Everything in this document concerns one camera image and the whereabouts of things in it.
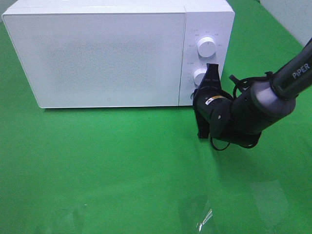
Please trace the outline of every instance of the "white knob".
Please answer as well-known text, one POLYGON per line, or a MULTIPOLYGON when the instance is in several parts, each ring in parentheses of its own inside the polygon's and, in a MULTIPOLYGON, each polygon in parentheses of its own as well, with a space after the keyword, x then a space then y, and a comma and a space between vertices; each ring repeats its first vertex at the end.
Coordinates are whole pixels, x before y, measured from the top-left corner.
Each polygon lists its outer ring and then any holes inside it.
POLYGON ((205 37, 197 43, 197 50, 200 56, 210 57, 214 55, 216 50, 215 40, 211 37, 205 37))
POLYGON ((198 69, 194 72, 194 83, 199 86, 206 74, 206 69, 198 69))

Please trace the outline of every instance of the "black robotic arm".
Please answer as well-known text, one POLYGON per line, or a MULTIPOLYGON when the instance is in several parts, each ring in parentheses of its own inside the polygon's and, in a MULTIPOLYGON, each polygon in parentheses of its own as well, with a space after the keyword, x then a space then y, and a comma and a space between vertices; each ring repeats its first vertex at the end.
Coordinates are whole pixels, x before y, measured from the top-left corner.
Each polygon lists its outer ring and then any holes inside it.
POLYGON ((211 143, 216 138, 252 148, 261 132, 289 115, 299 93, 312 85, 312 39, 276 73, 242 80, 231 75, 230 79, 235 83, 233 96, 221 88, 218 64, 207 63, 193 99, 198 137, 208 138, 210 134, 211 143))

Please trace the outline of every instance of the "white wall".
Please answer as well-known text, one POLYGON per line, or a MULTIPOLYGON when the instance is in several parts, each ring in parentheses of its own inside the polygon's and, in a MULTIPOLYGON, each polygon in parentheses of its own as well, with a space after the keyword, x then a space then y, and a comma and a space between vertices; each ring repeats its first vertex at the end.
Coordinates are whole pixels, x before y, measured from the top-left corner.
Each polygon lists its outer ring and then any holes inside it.
POLYGON ((261 4, 302 44, 312 37, 312 0, 261 0, 261 4))
POLYGON ((0 0, 0 16, 3 14, 3 12, 6 11, 6 9, 11 6, 13 3, 15 3, 17 0, 0 0))

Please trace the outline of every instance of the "green floor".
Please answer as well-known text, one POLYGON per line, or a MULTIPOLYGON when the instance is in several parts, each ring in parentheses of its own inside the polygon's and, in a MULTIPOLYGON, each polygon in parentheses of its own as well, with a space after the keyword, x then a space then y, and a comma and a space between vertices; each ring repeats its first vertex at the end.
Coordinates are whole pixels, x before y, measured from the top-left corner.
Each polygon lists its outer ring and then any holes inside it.
MULTIPOLYGON (((222 75, 276 71, 301 46, 255 0, 222 75)), ((251 149, 216 152, 190 107, 44 110, 0 24, 0 233, 312 233, 312 88, 251 149)))

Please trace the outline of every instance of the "microwave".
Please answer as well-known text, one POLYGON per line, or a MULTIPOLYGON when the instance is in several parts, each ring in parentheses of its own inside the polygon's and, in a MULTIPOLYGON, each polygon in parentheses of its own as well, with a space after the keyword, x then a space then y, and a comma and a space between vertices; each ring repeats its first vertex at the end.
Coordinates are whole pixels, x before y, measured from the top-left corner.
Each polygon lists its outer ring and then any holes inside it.
POLYGON ((228 49, 225 0, 18 0, 2 15, 41 108, 187 106, 228 49))

